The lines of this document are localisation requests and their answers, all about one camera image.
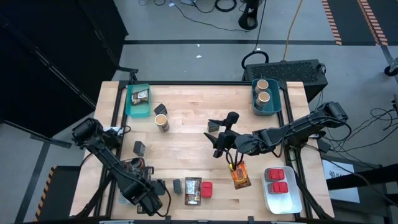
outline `teal bin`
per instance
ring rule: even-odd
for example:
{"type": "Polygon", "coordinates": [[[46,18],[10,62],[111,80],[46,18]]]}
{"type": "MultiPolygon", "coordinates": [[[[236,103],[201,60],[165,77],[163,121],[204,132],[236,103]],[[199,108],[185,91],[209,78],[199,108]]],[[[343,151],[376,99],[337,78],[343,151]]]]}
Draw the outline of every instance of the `teal bin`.
{"type": "Polygon", "coordinates": [[[275,79],[271,78],[263,78],[268,82],[268,89],[266,92],[270,96],[269,102],[262,108],[262,110],[258,110],[255,106],[256,104],[256,92],[254,91],[257,82],[260,80],[255,79],[251,83],[251,94],[252,94],[252,105],[253,105],[253,113],[257,116],[271,116],[278,113],[282,109],[282,103],[280,102],[280,94],[279,94],[279,84],[275,79]]]}
{"type": "Polygon", "coordinates": [[[129,85],[127,87],[127,100],[126,100],[126,114],[132,118],[147,118],[150,116],[150,86],[148,84],[129,85]],[[148,89],[148,102],[139,103],[137,105],[131,104],[131,95],[142,90],[148,89]]]}

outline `wooden table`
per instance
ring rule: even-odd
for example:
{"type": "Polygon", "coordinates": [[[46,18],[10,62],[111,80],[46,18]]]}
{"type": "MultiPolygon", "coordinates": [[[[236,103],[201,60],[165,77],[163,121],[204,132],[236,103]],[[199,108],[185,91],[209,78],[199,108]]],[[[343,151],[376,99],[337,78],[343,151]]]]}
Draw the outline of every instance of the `wooden table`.
{"type": "MultiPolygon", "coordinates": [[[[294,119],[309,114],[303,84],[288,82],[290,104],[294,119]]],[[[104,127],[110,126],[116,100],[118,82],[103,82],[99,93],[94,118],[104,127]]],[[[170,131],[160,133],[154,123],[155,114],[150,118],[127,118],[131,132],[123,142],[121,160],[136,157],[133,153],[135,141],[142,141],[146,146],[145,160],[148,166],[155,167],[152,179],[164,179],[172,196],[169,215],[173,220],[247,220],[254,216],[261,220],[294,220],[292,214],[274,215],[267,210],[262,191],[261,175],[264,169],[272,166],[284,166],[284,157],[276,158],[273,154],[245,156],[252,186],[235,190],[228,164],[224,157],[213,157],[212,145],[205,137],[208,119],[225,119],[230,111],[240,117],[233,130],[238,133],[251,133],[253,130],[279,127],[277,115],[270,117],[255,116],[251,106],[250,86],[204,86],[204,85],[152,85],[152,110],[163,103],[168,111],[170,131]],[[203,181],[213,183],[213,197],[203,198],[200,206],[185,205],[184,196],[173,193],[172,180],[185,177],[201,177],[203,181]]],[[[282,110],[284,121],[287,115],[282,92],[282,110]]],[[[126,91],[123,92],[118,126],[121,123],[126,91]]],[[[317,151],[305,147],[302,149],[302,162],[307,187],[327,214],[334,217],[320,155],[317,151]]],[[[95,156],[89,158],[80,172],[80,178],[73,199],[70,215],[77,214],[90,200],[98,188],[102,164],[95,156]]],[[[103,196],[101,214],[105,214],[108,190],[103,196]]],[[[149,217],[138,215],[136,207],[118,202],[120,192],[116,189],[112,219],[152,220],[163,219],[157,215],[149,217]]],[[[164,206],[160,213],[165,213],[168,196],[160,196],[164,206]]]]}

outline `gray floor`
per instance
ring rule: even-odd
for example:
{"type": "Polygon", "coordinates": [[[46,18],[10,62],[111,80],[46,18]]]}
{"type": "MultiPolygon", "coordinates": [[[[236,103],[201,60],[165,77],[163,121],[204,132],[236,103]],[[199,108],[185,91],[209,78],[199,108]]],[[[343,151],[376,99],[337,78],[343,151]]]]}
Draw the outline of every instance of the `gray floor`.
{"type": "MultiPolygon", "coordinates": [[[[211,8],[213,1],[198,0],[203,9],[211,8]]],[[[289,25],[299,0],[268,0],[261,39],[285,40],[289,25]]],[[[257,30],[249,33],[228,32],[202,24],[192,23],[182,17],[178,10],[168,6],[139,6],[135,0],[117,0],[116,5],[130,33],[127,40],[175,40],[175,39],[255,39],[257,30]]],[[[181,6],[187,16],[207,21],[218,26],[238,29],[238,9],[230,13],[213,12],[200,14],[190,6],[181,6]]],[[[292,30],[292,40],[333,40],[321,1],[305,0],[292,30]]],[[[270,55],[270,62],[282,60],[283,45],[259,45],[270,55]]],[[[240,80],[243,70],[241,59],[253,50],[253,45],[125,45],[120,65],[138,68],[140,80],[240,80]]],[[[398,56],[398,47],[389,47],[391,54],[398,56]]],[[[286,60],[317,58],[327,66],[329,85],[325,88],[323,101],[338,101],[349,116],[348,124],[357,127],[370,118],[372,108],[390,109],[392,94],[398,92],[394,78],[382,74],[386,59],[380,47],[347,47],[337,45],[290,45],[286,60]]],[[[260,56],[247,63],[261,63],[260,56]]],[[[116,72],[114,80],[125,80],[127,74],[116,72]]],[[[310,103],[315,108],[317,98],[310,103]]],[[[345,148],[362,146],[382,139],[387,131],[386,122],[377,121],[346,143],[345,148]]],[[[70,141],[71,127],[56,136],[70,141]]],[[[338,138],[345,134],[343,128],[332,130],[338,138]]],[[[352,155],[375,164],[389,165],[397,161],[395,151],[397,138],[392,134],[375,146],[352,151],[352,155]]],[[[0,124],[0,223],[12,223],[27,188],[42,143],[29,139],[27,133],[0,124]]],[[[64,149],[51,146],[25,221],[32,221],[49,169],[54,165],[77,166],[83,152],[72,147],[64,149]]],[[[389,184],[391,193],[397,192],[395,184],[389,184]]],[[[377,217],[358,215],[336,210],[339,219],[356,222],[381,222],[377,217]]]]}

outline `brown snack package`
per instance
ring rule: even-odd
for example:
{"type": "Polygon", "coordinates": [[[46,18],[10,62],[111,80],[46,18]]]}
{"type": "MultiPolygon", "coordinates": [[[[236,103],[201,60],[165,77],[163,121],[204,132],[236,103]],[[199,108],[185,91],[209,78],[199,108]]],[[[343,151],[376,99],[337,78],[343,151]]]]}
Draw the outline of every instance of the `brown snack package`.
{"type": "Polygon", "coordinates": [[[142,90],[138,91],[136,93],[132,93],[131,95],[131,104],[132,105],[137,105],[141,102],[148,101],[149,99],[149,90],[142,90]]]}
{"type": "Polygon", "coordinates": [[[244,161],[238,165],[235,171],[231,170],[231,175],[236,190],[241,189],[242,187],[251,186],[248,170],[246,169],[244,161]]]}
{"type": "Polygon", "coordinates": [[[201,178],[186,177],[185,178],[185,204],[200,205],[201,203],[201,178]]]}

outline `red box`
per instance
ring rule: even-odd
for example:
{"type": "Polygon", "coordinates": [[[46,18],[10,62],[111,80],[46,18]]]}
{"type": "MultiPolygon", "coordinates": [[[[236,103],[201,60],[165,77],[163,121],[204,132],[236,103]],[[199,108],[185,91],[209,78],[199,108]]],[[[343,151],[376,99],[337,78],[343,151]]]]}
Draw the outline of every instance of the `red box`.
{"type": "Polygon", "coordinates": [[[284,194],[289,192],[286,182],[273,182],[268,185],[270,194],[284,194]]]}
{"type": "Polygon", "coordinates": [[[213,195],[213,184],[211,182],[204,181],[201,183],[201,196],[203,198],[211,198],[213,195]]]}
{"type": "Polygon", "coordinates": [[[271,181],[285,179],[285,172],[282,169],[270,169],[268,174],[268,179],[271,181]]]}

